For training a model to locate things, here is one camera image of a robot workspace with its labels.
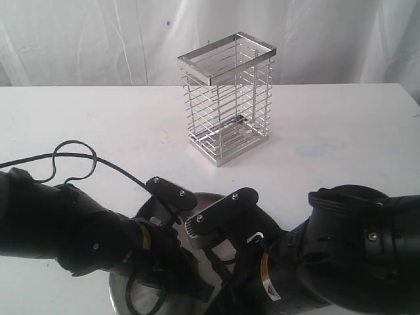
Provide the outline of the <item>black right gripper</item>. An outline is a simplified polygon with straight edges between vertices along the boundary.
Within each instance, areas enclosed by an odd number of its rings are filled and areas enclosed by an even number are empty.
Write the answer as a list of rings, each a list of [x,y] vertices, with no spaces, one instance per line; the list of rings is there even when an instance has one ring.
[[[281,301],[273,301],[260,276],[262,257],[282,236],[282,230],[261,209],[244,211],[229,221],[211,219],[206,211],[201,225],[215,223],[236,250],[235,267],[210,303],[206,314],[281,314]]]

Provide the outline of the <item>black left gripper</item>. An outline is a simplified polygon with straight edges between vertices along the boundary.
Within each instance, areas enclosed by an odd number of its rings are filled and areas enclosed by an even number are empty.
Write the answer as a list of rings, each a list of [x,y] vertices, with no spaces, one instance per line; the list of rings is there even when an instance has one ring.
[[[188,295],[202,302],[207,302],[212,295],[213,286],[195,271],[173,230],[174,223],[180,224],[179,212],[152,196],[136,214],[135,219],[142,229],[143,252],[136,255],[138,261],[125,289],[130,314],[140,314],[131,301],[131,286],[135,281],[161,290],[157,304],[147,314],[157,314],[168,293]]]

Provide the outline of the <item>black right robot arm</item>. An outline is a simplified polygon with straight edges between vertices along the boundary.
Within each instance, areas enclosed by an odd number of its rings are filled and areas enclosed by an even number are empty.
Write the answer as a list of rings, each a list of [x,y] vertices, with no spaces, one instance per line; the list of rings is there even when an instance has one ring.
[[[419,196],[360,185],[308,194],[310,216],[290,231],[242,188],[193,221],[219,232],[235,266],[208,314],[302,314],[335,305],[360,314],[419,313]]]

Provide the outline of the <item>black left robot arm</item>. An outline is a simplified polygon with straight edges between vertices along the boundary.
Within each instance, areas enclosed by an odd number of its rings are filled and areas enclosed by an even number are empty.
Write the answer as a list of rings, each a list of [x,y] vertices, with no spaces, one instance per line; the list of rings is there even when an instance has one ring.
[[[150,314],[171,295],[206,303],[214,291],[175,232],[111,211],[72,184],[38,183],[17,168],[1,173],[1,254],[53,259],[74,277],[97,270],[124,276],[130,314],[138,313],[136,283],[157,291]]]

